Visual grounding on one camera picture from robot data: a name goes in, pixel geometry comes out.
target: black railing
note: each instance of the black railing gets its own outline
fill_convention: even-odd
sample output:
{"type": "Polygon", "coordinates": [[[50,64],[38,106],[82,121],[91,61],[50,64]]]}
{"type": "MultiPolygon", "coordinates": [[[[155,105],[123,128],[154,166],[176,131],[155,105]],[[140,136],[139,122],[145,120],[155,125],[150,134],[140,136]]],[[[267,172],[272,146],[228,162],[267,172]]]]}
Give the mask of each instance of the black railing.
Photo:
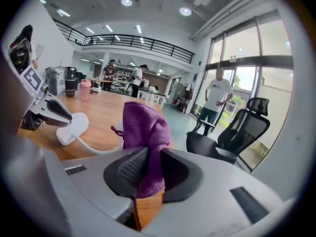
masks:
{"type": "Polygon", "coordinates": [[[142,36],[124,35],[124,34],[106,34],[85,36],[77,30],[55,20],[56,25],[59,27],[62,34],[67,40],[71,40],[78,45],[121,45],[130,46],[141,49],[150,50],[157,53],[162,53],[176,59],[191,63],[194,53],[187,51],[181,47],[156,40],[145,38],[142,36]]]}

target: pink water bottle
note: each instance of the pink water bottle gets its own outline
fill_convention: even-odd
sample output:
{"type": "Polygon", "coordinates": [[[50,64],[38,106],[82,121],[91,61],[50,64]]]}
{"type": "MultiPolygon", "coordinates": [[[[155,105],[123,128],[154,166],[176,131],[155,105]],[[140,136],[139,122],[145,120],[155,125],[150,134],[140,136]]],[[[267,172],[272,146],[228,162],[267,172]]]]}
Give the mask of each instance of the pink water bottle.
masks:
{"type": "Polygon", "coordinates": [[[90,95],[91,82],[89,80],[81,80],[80,83],[80,99],[81,101],[88,101],[90,95]]]}

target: purple cloth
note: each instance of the purple cloth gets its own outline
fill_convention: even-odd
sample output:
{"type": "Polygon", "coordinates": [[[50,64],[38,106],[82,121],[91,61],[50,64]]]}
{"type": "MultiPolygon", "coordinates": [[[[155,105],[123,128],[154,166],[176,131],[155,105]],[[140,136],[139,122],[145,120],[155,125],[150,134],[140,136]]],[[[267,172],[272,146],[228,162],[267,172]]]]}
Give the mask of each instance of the purple cloth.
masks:
{"type": "Polygon", "coordinates": [[[148,172],[143,177],[137,198],[150,197],[164,189],[160,152],[171,143],[170,129],[162,115],[136,102],[126,102],[123,109],[123,148],[148,146],[148,172]]]}

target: man in white t-shirt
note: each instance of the man in white t-shirt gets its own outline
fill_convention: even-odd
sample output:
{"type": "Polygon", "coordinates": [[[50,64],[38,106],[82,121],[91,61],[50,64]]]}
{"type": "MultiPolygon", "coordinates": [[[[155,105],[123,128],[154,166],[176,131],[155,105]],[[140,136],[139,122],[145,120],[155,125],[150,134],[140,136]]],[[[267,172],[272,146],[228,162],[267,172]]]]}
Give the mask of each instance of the man in white t-shirt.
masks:
{"type": "Polygon", "coordinates": [[[206,103],[201,111],[200,116],[197,119],[197,125],[193,129],[196,132],[201,127],[201,120],[213,123],[217,114],[221,110],[221,106],[226,104],[234,96],[234,92],[230,82],[223,78],[224,68],[220,67],[216,70],[216,79],[213,79],[205,91],[206,103]]]}
{"type": "Polygon", "coordinates": [[[132,97],[137,98],[138,88],[143,79],[143,71],[147,69],[147,65],[141,65],[140,69],[135,71],[134,77],[135,79],[131,82],[132,85],[132,97]]]}

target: black thermos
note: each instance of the black thermos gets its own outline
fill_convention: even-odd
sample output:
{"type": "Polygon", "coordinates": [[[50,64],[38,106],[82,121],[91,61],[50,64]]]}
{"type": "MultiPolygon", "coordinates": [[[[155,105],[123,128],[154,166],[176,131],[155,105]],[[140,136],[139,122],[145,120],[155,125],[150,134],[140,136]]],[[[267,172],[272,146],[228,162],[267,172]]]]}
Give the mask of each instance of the black thermos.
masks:
{"type": "Polygon", "coordinates": [[[67,97],[73,97],[76,90],[75,68],[69,68],[65,79],[65,90],[67,97]]]}

